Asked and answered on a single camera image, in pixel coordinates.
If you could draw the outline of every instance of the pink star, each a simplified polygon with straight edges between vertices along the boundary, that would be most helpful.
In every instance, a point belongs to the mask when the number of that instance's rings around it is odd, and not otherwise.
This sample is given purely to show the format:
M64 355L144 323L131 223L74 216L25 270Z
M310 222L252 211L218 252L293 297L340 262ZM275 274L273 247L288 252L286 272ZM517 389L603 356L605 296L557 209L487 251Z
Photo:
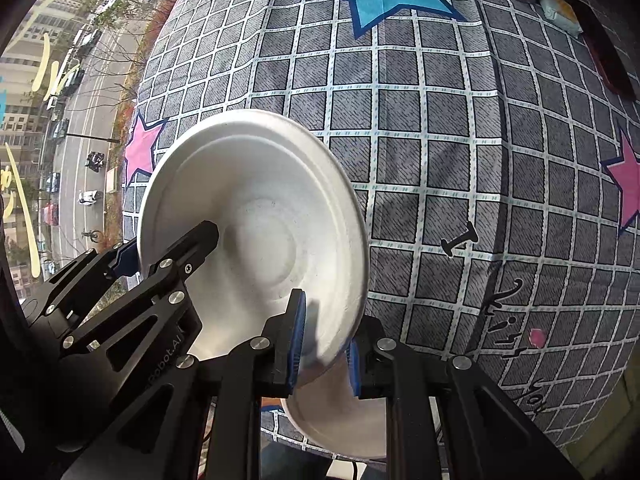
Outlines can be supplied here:
M154 170L152 148L167 121L168 119L162 119L147 126L140 114L136 116L133 133L124 149L127 162L126 187L129 187L137 172L151 176Z
M620 189L620 225L619 231L629 227L640 212L640 160L636 157L629 138L618 126L622 154L611 160L604 160L601 164L609 173L614 183Z

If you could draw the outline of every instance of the bowl rim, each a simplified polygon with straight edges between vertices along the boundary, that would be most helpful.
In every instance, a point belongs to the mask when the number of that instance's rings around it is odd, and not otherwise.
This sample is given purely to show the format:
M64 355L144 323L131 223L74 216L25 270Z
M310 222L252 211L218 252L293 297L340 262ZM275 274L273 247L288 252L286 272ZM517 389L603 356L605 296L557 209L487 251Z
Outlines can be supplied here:
M348 197L348 200L342 200L341 202L338 201L333 207L338 207L338 210L344 216L345 221L347 221L352 228L348 231L351 234L351 250L349 254L351 255L351 271L353 272L351 283L360 283L357 293L354 293L354 298L356 299L357 304L355 305L355 308L351 309L353 312L352 316L346 320L348 322L348 327L343 327L343 332L338 332L338 335L336 336L336 340L340 339L340 344L337 345L337 348L335 344L332 345L330 349L333 348L333 351L325 352L316 359L311 366L305 367L304 370L300 370L298 383L307 384L322 375L334 365L348 345L349 341L353 338L357 327L360 324L360 320L364 314L365 302L369 290L369 239L366 233L365 221L360 213L360 204L353 190L353 186L351 185L351 181L340 165L340 162L320 139L301 124L279 114L268 112L266 110L249 108L228 110L211 116L195 124L182 134L166 150L166 152L164 152L162 159L158 165L156 165L149 181L146 183L145 193L140 206L138 231L136 233L136 245L138 248L141 274L143 277L148 275L148 267L143 267L145 263L143 262L142 257L143 245L146 243L146 239L148 237L148 235L145 235L145 226L148 224L150 218L148 214L145 215L145 211L150 207L152 207L154 211L157 211L162 196L162 193L153 192L154 185L159 189L159 184L156 183L159 183L164 179L164 173L166 171L173 169L170 168L170 166L175 163L175 161L172 160L172 156L180 150L185 143L189 142L193 137L203 134L203 132L206 132L210 128L219 128L232 121L258 124L261 127L265 127L270 123L280 123L282 129L279 128L276 130L275 128L270 128L270 130L281 135L283 139L286 139L288 142L293 142L300 150L302 150L303 153L307 154L309 159L313 160L316 167L309 167L309 170L312 170L313 172L321 171L326 182L331 181L332 184L336 184L338 186L339 189L332 190L334 192L334 196L335 193L342 193L342 199ZM166 186L167 184L165 183L161 190L164 190Z

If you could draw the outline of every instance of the black metal bracket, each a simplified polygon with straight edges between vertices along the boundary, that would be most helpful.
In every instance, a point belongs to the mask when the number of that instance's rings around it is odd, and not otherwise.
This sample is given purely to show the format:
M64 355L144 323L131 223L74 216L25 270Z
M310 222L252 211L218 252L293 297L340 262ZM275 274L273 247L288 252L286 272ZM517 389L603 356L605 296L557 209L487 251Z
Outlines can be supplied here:
M63 480L193 480L212 396L216 416L204 478L258 480L260 398L286 397L302 348L305 294L228 355L180 357L126 407L68 469Z
M438 401L453 479L540 480L550 473L565 480L581 478L471 359L435 360L381 335L380 321L363 316L349 361L361 399L387 398L388 478L441 478L429 396Z
M185 280L217 243L215 224L202 222L164 252L140 285L85 322L108 285L134 269L135 241L79 256L30 305L31 336L55 378L47 432L58 450L78 456L65 480L194 480L214 396L204 479L258 480L260 398L292 393L306 298L292 290L284 314L225 356L199 362L186 354L202 325ZM431 396L454 480L580 478L467 357L443 362L421 354L363 316L348 362L357 396L386 398L388 478L441 478Z
M78 450L189 348L202 328L184 279L218 243L202 222L172 245L139 286L83 322L124 271L136 241L88 251L52 277L28 321L56 377L48 420L57 446ZM185 272L188 259L190 272Z

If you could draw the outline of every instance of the street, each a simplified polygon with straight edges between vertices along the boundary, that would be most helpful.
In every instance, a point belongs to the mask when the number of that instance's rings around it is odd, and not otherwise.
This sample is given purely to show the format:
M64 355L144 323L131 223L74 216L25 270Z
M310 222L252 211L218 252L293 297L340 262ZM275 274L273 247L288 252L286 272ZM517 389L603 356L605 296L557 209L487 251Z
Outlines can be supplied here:
M135 53L135 33L143 24L133 22L129 30L105 31L100 43L82 62L85 76L78 90L66 104L64 117L69 119L68 133L95 137L111 137L117 105L126 75L130 70L130 54ZM89 152L108 154L110 144L103 140L65 137L56 147L53 170L60 172L58 195L59 226L52 227L52 249L55 261L64 265L70 258L93 247L83 231L104 229L104 197L93 205L78 203L78 193L86 190L104 192L106 165L99 173L87 168Z

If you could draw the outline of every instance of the gripper logo text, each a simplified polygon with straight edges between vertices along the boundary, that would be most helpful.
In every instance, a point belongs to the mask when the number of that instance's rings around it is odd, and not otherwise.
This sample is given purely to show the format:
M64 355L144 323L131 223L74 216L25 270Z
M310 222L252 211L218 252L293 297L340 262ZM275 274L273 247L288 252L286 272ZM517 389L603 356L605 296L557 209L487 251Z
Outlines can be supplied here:
M179 349L182 343L184 342L184 330L178 326L178 332L175 334L174 339L171 341L171 344L164 352L164 357L158 364L156 365L156 369L154 372L149 375L149 378L146 382L151 385L162 373L162 371L166 368L172 356L175 354L175 349Z

